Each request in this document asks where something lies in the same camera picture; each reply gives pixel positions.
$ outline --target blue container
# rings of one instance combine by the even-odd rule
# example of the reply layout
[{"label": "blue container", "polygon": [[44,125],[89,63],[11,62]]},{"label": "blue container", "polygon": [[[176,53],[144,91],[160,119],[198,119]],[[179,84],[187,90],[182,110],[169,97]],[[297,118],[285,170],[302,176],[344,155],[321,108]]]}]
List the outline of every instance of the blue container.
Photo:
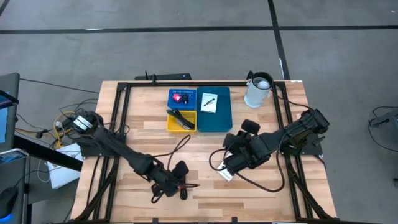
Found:
[{"label": "blue container", "polygon": [[[173,100],[173,95],[178,94],[180,96],[182,95],[188,95],[188,103],[184,104],[182,101],[177,103],[176,101]],[[195,110],[195,106],[197,103],[197,91],[196,90],[190,90],[190,89],[170,89],[169,90],[169,100],[167,101],[167,106],[169,108],[178,109],[178,110]]]},{"label": "blue container", "polygon": [[[200,111],[203,93],[217,94],[216,113]],[[232,128],[231,93],[228,87],[199,87],[197,123],[200,132],[225,133]]]}]

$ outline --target white mug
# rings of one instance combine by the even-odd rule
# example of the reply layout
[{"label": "white mug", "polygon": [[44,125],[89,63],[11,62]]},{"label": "white mug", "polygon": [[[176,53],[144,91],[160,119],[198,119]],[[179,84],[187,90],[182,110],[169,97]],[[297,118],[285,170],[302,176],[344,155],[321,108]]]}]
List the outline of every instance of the white mug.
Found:
[{"label": "white mug", "polygon": [[244,94],[244,102],[251,108],[258,108],[268,96],[271,86],[274,84],[274,79],[266,72],[249,72],[248,78],[251,78],[247,83],[247,90]]}]

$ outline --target concrete floor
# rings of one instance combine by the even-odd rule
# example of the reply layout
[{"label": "concrete floor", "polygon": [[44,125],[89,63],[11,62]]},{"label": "concrete floor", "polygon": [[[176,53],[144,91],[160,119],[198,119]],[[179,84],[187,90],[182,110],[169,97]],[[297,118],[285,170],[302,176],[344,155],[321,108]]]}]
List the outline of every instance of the concrete floor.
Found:
[{"label": "concrete floor", "polygon": [[[398,24],[393,0],[274,4],[280,26]],[[0,17],[0,30],[271,25],[265,0],[10,0]],[[282,31],[281,36],[291,79],[304,81],[310,105],[331,123],[322,146],[338,216],[396,223],[398,189],[392,179],[398,177],[398,153],[376,146],[367,124],[373,108],[397,106],[398,30]],[[273,31],[0,34],[1,74],[18,72],[22,78],[99,91],[102,80],[132,80],[145,70],[189,72],[194,79],[240,79],[254,70],[282,78]],[[92,97],[21,81],[18,113],[49,128],[59,107]],[[29,129],[24,123],[17,127]],[[382,127],[373,133],[398,149],[396,132]],[[35,203],[32,223],[62,221],[75,187]]]}]

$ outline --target wooden tabletop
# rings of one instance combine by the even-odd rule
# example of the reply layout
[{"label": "wooden tabletop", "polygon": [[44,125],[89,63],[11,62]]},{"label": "wooden tabletop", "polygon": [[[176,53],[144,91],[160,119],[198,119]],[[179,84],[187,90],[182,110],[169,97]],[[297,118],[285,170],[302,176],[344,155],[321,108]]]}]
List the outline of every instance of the wooden tabletop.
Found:
[{"label": "wooden tabletop", "polygon": [[[295,103],[308,104],[302,82],[285,81],[289,100]],[[109,122],[116,94],[115,81],[104,81],[99,94],[96,112]],[[174,134],[166,131],[167,95],[171,87],[134,87],[132,88],[126,124],[131,130],[127,134],[127,145],[135,151],[152,155],[171,152],[185,134]],[[278,130],[275,106],[272,95],[266,98],[260,108],[250,108],[244,103],[246,87],[230,87],[232,102],[233,128],[236,134],[242,122],[250,119],[261,125],[261,132]],[[122,93],[118,121],[122,110],[124,93]],[[283,103],[280,102],[284,115]],[[293,119],[296,120],[305,108],[291,105]],[[190,169],[187,182],[200,184],[200,187],[188,190],[188,199],[181,200],[179,193],[173,197],[163,196],[159,202],[152,204],[152,192],[148,183],[136,175],[126,160],[121,159],[116,184],[111,222],[151,222],[159,218],[160,222],[230,222],[237,217],[240,222],[294,221],[292,200],[288,183],[277,193],[263,191],[235,176],[231,182],[225,181],[208,165],[211,152],[221,148],[225,133],[194,133],[192,138],[172,158],[170,167],[184,160]],[[222,154],[213,157],[218,166]],[[164,164],[168,157],[159,158]],[[317,202],[331,216],[335,208],[323,164],[313,156],[302,156],[303,168],[309,191]],[[72,210],[72,218],[77,217],[86,207],[88,187],[96,158],[88,158],[83,163],[81,177]],[[95,175],[93,192],[96,192],[101,172],[101,162]],[[280,163],[285,171],[284,160]],[[281,185],[275,154],[260,167],[242,170],[242,175],[268,187],[278,188]],[[305,217],[302,195],[297,189],[300,209]],[[100,217],[104,217],[106,198],[101,204]]]}]

